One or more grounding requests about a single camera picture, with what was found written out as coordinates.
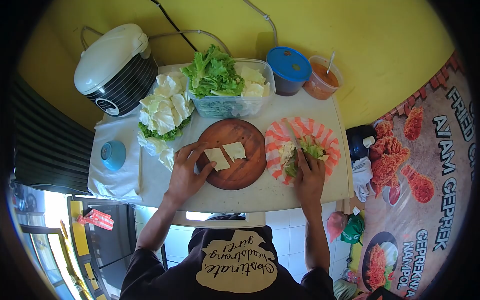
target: spoon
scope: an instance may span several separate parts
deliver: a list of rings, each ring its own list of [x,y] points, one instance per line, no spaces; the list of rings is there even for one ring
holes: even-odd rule
[[[328,74],[328,72],[330,72],[330,67],[332,66],[332,62],[333,62],[334,58],[335,58],[335,51],[333,51],[332,57],[330,58],[330,63],[328,64],[327,74]]]

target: green lettuce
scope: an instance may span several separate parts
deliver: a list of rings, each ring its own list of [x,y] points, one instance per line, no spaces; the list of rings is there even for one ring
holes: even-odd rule
[[[165,133],[164,135],[159,135],[158,131],[156,130],[155,131],[149,130],[146,125],[143,125],[142,122],[138,123],[138,128],[140,128],[140,130],[144,133],[145,138],[154,137],[156,139],[163,140],[165,142],[170,142],[175,140],[175,138],[182,136],[183,128],[185,128],[185,126],[190,124],[191,121],[192,121],[192,116],[189,116],[187,119],[183,120],[183,122],[180,123],[180,125],[177,128]]]
[[[305,139],[299,139],[299,144],[304,153],[309,153],[316,159],[321,158],[326,154],[325,149],[317,145],[311,137],[306,136]],[[295,151],[293,157],[290,159],[288,166],[285,166],[285,173],[293,178],[297,177],[298,165],[296,164],[297,161],[297,151]]]
[[[235,60],[212,45],[207,53],[196,52],[190,66],[180,71],[190,79],[189,90],[199,99],[205,96],[240,96],[244,79],[235,71]]]
[[[392,281],[390,279],[388,279],[388,276],[393,272],[393,266],[392,265],[389,265],[387,267],[385,267],[385,273],[384,273],[384,276],[385,276],[385,279],[386,279],[386,283],[384,285],[384,288],[385,289],[390,289],[392,287]]]

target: poster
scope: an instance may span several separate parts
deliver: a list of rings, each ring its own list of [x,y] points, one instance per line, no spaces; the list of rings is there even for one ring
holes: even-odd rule
[[[454,53],[375,125],[359,287],[418,299],[446,261],[467,210],[475,114]]]

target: green bag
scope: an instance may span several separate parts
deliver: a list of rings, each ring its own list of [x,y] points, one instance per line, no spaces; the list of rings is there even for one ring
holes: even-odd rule
[[[350,244],[360,243],[360,237],[365,230],[365,221],[360,216],[360,214],[354,216],[352,215],[350,219],[348,219],[347,226],[342,232],[341,240]]]

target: blue lid container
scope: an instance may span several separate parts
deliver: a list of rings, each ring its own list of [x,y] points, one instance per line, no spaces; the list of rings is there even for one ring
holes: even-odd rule
[[[276,93],[281,96],[298,93],[312,74],[308,59],[292,48],[273,48],[268,52],[266,61],[273,70]]]
[[[120,141],[105,143],[100,150],[100,157],[103,164],[111,171],[118,171],[125,163],[127,149]]]

